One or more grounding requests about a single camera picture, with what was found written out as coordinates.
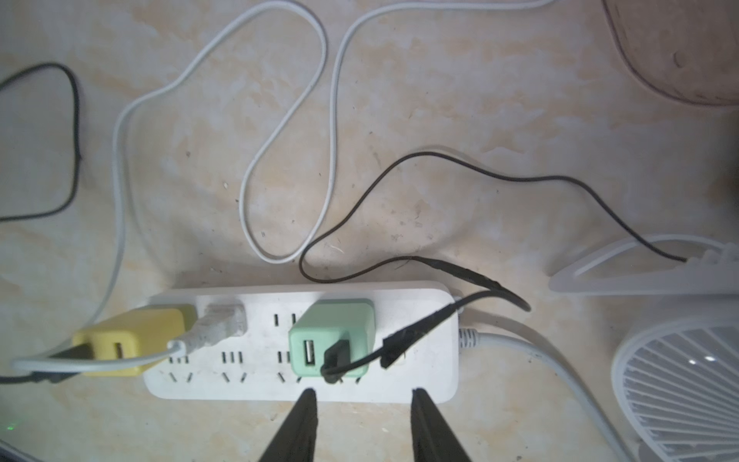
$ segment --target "yellow usb charger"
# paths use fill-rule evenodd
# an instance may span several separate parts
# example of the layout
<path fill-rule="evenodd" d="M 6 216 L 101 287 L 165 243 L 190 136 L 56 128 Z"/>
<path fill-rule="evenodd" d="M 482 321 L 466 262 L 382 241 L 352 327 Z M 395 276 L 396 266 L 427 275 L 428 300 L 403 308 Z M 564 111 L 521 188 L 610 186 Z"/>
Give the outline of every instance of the yellow usb charger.
<path fill-rule="evenodd" d="M 94 359 L 129 359 L 167 350 L 167 342 L 192 328 L 197 317 L 192 305 L 149 305 L 80 329 L 72 345 L 89 344 Z M 86 376 L 138 376 L 156 365 L 130 367 Z"/>

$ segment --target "green usb charger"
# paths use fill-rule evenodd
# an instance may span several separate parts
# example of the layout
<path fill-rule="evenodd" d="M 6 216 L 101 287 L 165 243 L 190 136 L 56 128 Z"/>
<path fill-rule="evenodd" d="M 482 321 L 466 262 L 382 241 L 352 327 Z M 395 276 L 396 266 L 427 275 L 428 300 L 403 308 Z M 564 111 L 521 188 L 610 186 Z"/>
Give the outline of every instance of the green usb charger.
<path fill-rule="evenodd" d="M 375 308 L 370 300 L 321 300 L 290 329 L 290 357 L 298 377 L 321 377 L 324 354 L 339 340 L 349 342 L 350 361 L 370 354 L 375 343 Z M 346 374 L 362 377 L 369 365 Z"/>

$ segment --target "white power strip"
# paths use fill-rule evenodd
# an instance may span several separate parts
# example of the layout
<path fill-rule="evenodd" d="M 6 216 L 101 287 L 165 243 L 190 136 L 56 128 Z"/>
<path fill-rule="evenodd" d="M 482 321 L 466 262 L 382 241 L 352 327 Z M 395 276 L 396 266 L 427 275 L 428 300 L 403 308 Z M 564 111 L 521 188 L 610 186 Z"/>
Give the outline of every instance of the white power strip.
<path fill-rule="evenodd" d="M 167 399 L 295 401 L 308 387 L 319 401 L 409 403 L 422 387 L 434 402 L 448 401 L 459 380 L 457 317 L 452 316 L 384 370 L 378 361 L 360 379 L 327 384 L 295 375 L 287 333 L 315 302 L 370 299 L 375 306 L 374 349 L 382 338 L 453 302 L 436 282 L 382 282 L 240 288 L 174 289 L 147 305 L 190 304 L 202 316 L 211 304 L 241 303 L 247 333 L 181 359 L 162 361 L 143 377 L 149 391 Z"/>

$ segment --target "usb port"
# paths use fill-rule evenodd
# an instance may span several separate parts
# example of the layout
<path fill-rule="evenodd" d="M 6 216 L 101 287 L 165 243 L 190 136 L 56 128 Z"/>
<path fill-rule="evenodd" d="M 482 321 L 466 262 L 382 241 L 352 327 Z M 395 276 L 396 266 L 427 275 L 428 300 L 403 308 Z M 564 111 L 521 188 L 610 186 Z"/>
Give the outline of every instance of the usb port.
<path fill-rule="evenodd" d="M 305 364 L 315 366 L 316 354 L 313 352 L 313 340 L 305 340 L 303 342 L 303 349 L 305 350 Z"/>

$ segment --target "marble floor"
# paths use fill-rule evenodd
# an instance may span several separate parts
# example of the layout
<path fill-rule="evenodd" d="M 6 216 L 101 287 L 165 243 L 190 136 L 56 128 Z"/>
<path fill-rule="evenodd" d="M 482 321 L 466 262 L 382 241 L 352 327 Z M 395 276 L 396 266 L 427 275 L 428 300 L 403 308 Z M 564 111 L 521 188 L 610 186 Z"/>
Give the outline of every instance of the marble floor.
<path fill-rule="evenodd" d="M 112 127 L 119 111 L 176 78 L 253 1 L 0 2 L 0 75 L 55 60 L 82 95 L 81 185 L 55 217 L 0 224 L 0 374 L 11 358 L 68 337 L 95 309 L 112 267 Z M 327 70 L 257 166 L 247 191 L 257 242 L 299 246 L 323 202 L 330 67 L 345 30 L 378 0 L 306 5 L 329 38 Z M 295 284 L 245 242 L 241 176 L 310 80 L 311 27 L 268 12 L 234 33 L 178 90 L 138 110 L 126 138 L 132 190 L 123 269 L 104 316 L 171 287 Z M 0 215 L 63 200 L 71 175 L 71 104 L 49 71 L 0 92 Z M 525 12 L 393 13 L 363 26 L 338 91 L 338 170 L 324 225 L 340 220 L 393 160 L 443 146 L 495 171 L 569 174 L 636 230 L 739 240 L 739 112 L 667 101 L 630 76 L 600 2 L 559 0 Z M 507 329 L 556 348 L 631 447 L 637 437 L 610 388 L 610 361 L 644 297 L 563 296 L 548 277 L 624 237 L 582 191 L 514 185 L 436 160 L 391 173 L 356 216 L 311 251 L 319 276 L 419 253 L 479 271 L 525 297 L 475 303 L 462 325 Z M 696 254 L 694 248 L 681 249 Z M 664 268 L 641 249 L 614 271 Z M 408 264 L 363 281 L 432 279 Z M 0 439 L 44 461 L 256 461 L 291 403 L 183 402 L 140 378 L 74 378 L 0 388 Z M 440 406 L 474 461 L 615 461 L 570 390 L 507 350 L 460 357 L 457 395 Z M 409 461 L 409 407 L 319 404 L 318 461 Z"/>

